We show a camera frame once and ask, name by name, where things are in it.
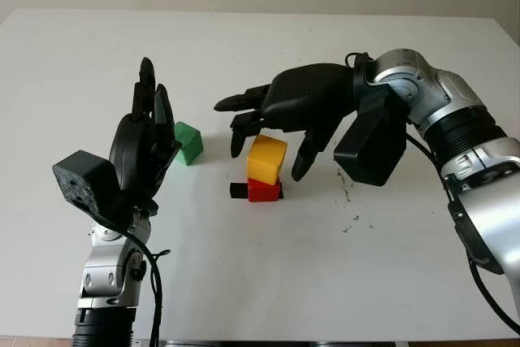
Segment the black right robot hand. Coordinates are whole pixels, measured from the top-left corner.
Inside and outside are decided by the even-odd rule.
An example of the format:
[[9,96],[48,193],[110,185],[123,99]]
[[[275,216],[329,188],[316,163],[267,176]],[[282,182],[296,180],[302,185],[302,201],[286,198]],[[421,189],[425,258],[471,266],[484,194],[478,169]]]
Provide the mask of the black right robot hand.
[[314,63],[281,72],[271,83],[223,98],[216,111],[236,113],[230,153],[240,155],[245,140],[262,129],[304,132],[291,175],[299,181],[323,152],[342,119],[356,110],[353,69]]

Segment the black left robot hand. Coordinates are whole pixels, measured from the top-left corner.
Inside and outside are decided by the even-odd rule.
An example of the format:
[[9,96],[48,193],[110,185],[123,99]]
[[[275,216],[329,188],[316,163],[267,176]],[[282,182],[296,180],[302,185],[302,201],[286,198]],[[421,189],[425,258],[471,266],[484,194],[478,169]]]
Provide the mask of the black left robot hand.
[[158,213],[154,196],[181,146],[167,89],[156,82],[154,65],[144,57],[134,85],[132,110],[119,122],[109,160],[120,188],[148,216]]

